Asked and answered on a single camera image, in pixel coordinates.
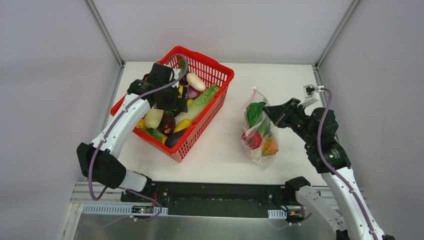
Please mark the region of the green leafy bok choy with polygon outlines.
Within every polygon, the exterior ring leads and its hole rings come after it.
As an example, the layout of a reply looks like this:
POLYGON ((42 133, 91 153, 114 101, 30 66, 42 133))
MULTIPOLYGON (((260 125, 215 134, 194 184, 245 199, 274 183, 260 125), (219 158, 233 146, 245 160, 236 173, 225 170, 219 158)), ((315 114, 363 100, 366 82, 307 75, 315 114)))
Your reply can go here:
POLYGON ((266 102, 252 102, 246 108, 246 118, 249 124, 249 129, 256 130, 261 136, 265 135, 269 125, 269 118, 263 114, 263 108, 267 105, 266 102))

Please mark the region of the clear zip top bag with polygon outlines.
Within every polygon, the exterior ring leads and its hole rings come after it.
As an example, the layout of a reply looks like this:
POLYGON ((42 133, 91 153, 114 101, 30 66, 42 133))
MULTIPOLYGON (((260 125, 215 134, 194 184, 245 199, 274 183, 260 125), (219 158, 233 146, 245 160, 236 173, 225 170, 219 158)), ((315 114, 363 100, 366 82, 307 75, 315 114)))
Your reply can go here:
POLYGON ((270 163, 279 151, 277 127, 263 111, 268 106, 268 99, 253 86, 252 94, 237 115, 241 124, 241 147, 247 157, 260 166, 270 163))

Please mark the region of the red plastic shopping basket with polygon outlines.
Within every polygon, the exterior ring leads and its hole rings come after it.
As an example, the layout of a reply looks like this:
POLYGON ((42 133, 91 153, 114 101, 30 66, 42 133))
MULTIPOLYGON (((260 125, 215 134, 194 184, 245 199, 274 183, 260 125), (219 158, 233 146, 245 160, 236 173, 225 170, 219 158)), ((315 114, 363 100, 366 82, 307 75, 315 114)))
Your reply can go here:
POLYGON ((170 61, 170 65, 176 67, 179 57, 173 56, 175 54, 181 54, 186 57, 189 71, 197 74, 205 81, 206 87, 216 85, 219 87, 219 90, 199 116, 194 119, 192 125, 173 148, 166 147, 163 143, 154 139, 143 130, 134 128, 132 132, 165 155, 180 163, 223 106, 229 84, 234 78, 235 73, 231 68, 220 64, 215 59, 200 52, 189 50, 183 46, 175 46, 159 60, 158 63, 165 64, 170 61))

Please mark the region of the toy pineapple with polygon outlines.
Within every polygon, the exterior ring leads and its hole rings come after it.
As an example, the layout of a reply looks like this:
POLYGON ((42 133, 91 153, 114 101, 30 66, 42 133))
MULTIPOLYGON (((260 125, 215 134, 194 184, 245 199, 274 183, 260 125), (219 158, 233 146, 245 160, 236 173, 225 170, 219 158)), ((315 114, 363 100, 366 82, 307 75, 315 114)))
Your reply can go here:
POLYGON ((263 140, 262 155, 263 156, 274 156, 279 151, 279 142, 272 135, 268 134, 263 140))

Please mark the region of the red bell pepper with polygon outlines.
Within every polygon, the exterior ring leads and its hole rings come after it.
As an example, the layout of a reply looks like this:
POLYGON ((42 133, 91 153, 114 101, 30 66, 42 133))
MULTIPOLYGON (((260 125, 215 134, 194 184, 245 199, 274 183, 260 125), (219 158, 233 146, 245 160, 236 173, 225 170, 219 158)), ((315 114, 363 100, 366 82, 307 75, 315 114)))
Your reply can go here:
POLYGON ((246 147, 250 150, 255 150, 258 149, 263 141, 263 137, 260 133, 255 132, 249 136, 246 135, 246 133, 244 132, 241 135, 241 140, 242 142, 246 145, 246 147))

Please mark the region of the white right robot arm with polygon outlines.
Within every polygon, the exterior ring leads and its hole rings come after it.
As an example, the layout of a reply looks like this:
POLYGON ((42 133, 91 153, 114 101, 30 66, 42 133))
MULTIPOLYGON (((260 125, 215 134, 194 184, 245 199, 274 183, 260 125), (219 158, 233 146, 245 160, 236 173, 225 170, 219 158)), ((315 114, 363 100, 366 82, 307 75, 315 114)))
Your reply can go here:
POLYGON ((305 143, 306 155, 326 182, 338 210, 334 210, 305 177, 288 180, 284 200, 305 206, 337 240, 393 240, 378 225, 362 196, 345 149, 336 140, 339 127, 334 111, 326 107, 305 113, 303 103, 292 98, 286 103, 265 106, 264 113, 278 128, 289 128, 305 143))

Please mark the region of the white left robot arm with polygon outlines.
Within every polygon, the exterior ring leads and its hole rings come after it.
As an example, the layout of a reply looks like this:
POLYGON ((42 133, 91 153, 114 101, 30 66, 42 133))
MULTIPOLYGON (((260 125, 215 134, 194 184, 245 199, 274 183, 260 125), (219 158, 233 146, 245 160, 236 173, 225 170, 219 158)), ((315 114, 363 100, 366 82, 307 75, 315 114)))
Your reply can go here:
POLYGON ((160 102, 165 108, 177 106, 179 82, 187 73, 187 66, 179 69, 169 63, 154 63, 143 79, 129 85, 118 112, 99 135, 91 143, 79 144, 77 158, 82 174, 88 179, 90 193, 94 192, 93 182, 98 182, 110 189, 133 190, 134 197, 143 203, 152 198, 153 189, 147 185, 149 178, 127 169, 118 158, 137 122, 152 106, 160 102), (159 93, 164 100, 154 97, 159 93))

